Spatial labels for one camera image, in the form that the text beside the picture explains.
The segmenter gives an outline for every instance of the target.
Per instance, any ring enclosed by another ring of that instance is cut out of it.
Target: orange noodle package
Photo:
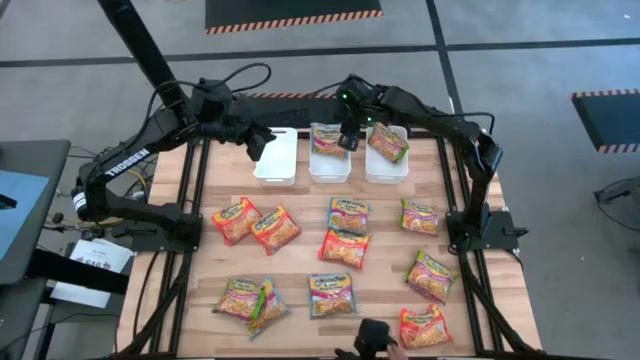
[[[214,313],[234,316],[242,321],[249,321],[249,316],[258,302],[258,287],[247,279],[229,279],[224,295],[213,306]]]
[[[344,231],[327,231],[318,258],[321,260],[338,260],[347,265],[362,269],[364,252],[367,250],[372,235],[353,235]]]
[[[400,341],[405,348],[415,349],[453,341],[453,338],[447,329],[444,315],[436,305],[431,304],[423,313],[402,309]]]
[[[419,294],[444,304],[458,276],[457,271],[449,269],[420,250],[405,281]]]
[[[405,139],[380,122],[373,125],[368,143],[394,164],[400,161],[409,150],[409,143]]]
[[[438,214],[430,206],[416,204],[402,199],[402,216],[400,226],[407,230],[429,235],[438,235]]]
[[[338,145],[340,125],[311,124],[311,151],[339,158],[347,157],[347,150]]]
[[[279,205],[253,224],[251,231],[264,246],[267,255],[273,255],[289,241],[300,235],[302,229],[287,214],[284,206]]]
[[[289,308],[276,290],[273,279],[267,277],[260,286],[258,303],[249,317],[249,339],[253,339],[288,313]]]
[[[238,204],[213,214],[211,221],[224,236],[224,243],[232,246],[251,233],[251,225],[262,215],[246,197],[240,198]]]
[[[360,201],[331,198],[327,225],[329,229],[366,235],[369,210],[369,206]]]
[[[311,317],[355,312],[352,284],[349,273],[309,276]]]

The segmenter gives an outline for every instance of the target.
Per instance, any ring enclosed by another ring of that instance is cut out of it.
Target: ramen noodle package
[[[355,235],[367,234],[369,206],[363,202],[331,198],[329,203],[329,229],[345,231]]]
[[[309,276],[309,288],[312,318],[356,311],[349,273]]]
[[[400,340],[407,349],[431,346],[453,341],[444,316],[431,304],[427,311],[418,313],[407,309],[400,312]]]
[[[224,289],[224,295],[214,305],[213,312],[235,316],[248,321],[258,302],[258,287],[246,279],[230,279]]]
[[[339,158],[347,157],[347,150],[338,145],[340,125],[311,124],[311,151]]]
[[[287,305],[267,277],[260,287],[260,297],[249,318],[249,339],[253,339],[276,320],[289,313]]]
[[[251,231],[267,251],[273,255],[281,247],[300,235],[302,229],[296,225],[282,205],[265,215],[251,226]]]
[[[353,235],[344,231],[327,231],[322,248],[318,252],[318,258],[322,260],[338,260],[358,269],[362,269],[364,252],[371,235]]]
[[[373,125],[369,145],[394,164],[400,161],[409,150],[409,143],[405,139],[379,122]]]
[[[400,226],[407,230],[438,235],[438,214],[434,213],[432,207],[419,205],[405,199],[400,201],[402,201]]]
[[[211,221],[224,236],[224,243],[231,246],[251,233],[251,225],[255,224],[261,217],[262,215],[256,210],[251,201],[243,197],[240,198],[240,203],[233,204],[213,214]]]
[[[449,269],[420,250],[405,281],[419,294],[434,298],[444,304],[451,286],[457,278],[457,271]]]

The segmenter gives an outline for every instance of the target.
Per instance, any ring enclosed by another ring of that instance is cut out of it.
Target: white paper
[[[131,250],[104,239],[95,239],[93,242],[78,240],[71,253],[71,259],[119,273],[131,255]],[[62,282],[58,282],[51,293],[51,297],[58,300],[102,309],[107,306],[110,296],[108,292]]]

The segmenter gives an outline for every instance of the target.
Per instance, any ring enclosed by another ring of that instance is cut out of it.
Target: concrete floor
[[[382,19],[207,36],[204,0],[134,0],[165,54],[435,43],[423,0],[381,2]],[[437,0],[436,5],[448,44],[640,37],[640,4],[633,0]],[[495,137],[505,149],[500,178],[516,223],[531,230],[521,241],[522,259],[542,344],[551,353],[638,357],[640,239],[607,220],[592,191],[638,175],[640,155],[595,152],[569,101],[574,91],[637,88],[638,50],[449,53],[464,110],[497,116]],[[127,55],[95,1],[13,0],[0,19],[0,62]],[[266,92],[311,91],[353,72],[449,108],[436,52],[261,60],[274,70],[262,87]],[[195,80],[220,78],[248,62],[170,65],[177,78]],[[253,76],[260,75],[247,73],[234,81],[250,83]],[[0,141],[66,138],[99,151],[139,128],[151,90],[136,65],[0,68]],[[63,191],[73,185],[81,163],[68,161]],[[611,210],[622,213],[625,205]],[[72,215],[66,198],[56,199],[52,210]],[[76,237],[44,233],[41,244],[57,250]],[[113,330],[113,321],[60,327],[49,358],[107,354]]]

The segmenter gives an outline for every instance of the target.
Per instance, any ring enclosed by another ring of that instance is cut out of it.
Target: black floor mat
[[[640,151],[638,89],[578,92],[571,100],[600,153]]]
[[[378,0],[207,0],[209,35],[382,16]]]

